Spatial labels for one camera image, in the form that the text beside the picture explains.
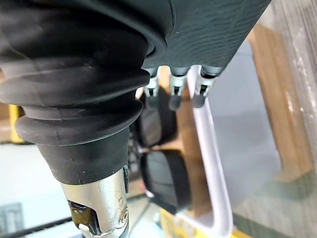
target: wooden panel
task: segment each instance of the wooden panel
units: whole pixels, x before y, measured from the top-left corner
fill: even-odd
[[[169,73],[167,67],[162,67],[159,84],[169,92]],[[211,202],[207,187],[206,175],[200,152],[198,136],[193,116],[192,103],[188,89],[185,89],[180,109],[176,113],[177,137],[162,146],[153,149],[179,150],[185,160],[192,196],[192,216],[199,216],[211,210]]]
[[[282,37],[257,25],[248,40],[273,130],[282,159],[281,181],[293,181],[314,168],[302,112]]]

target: yellow object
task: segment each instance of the yellow object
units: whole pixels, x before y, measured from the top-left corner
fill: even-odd
[[[16,105],[9,105],[9,115],[10,115],[10,127],[11,127],[11,142],[12,143],[23,143],[24,140],[21,139],[16,133],[14,124],[16,120],[19,119],[19,108]]]
[[[160,220],[165,238],[209,238],[183,220],[174,217],[165,210],[160,210]],[[246,234],[234,230],[231,238],[251,238]]]

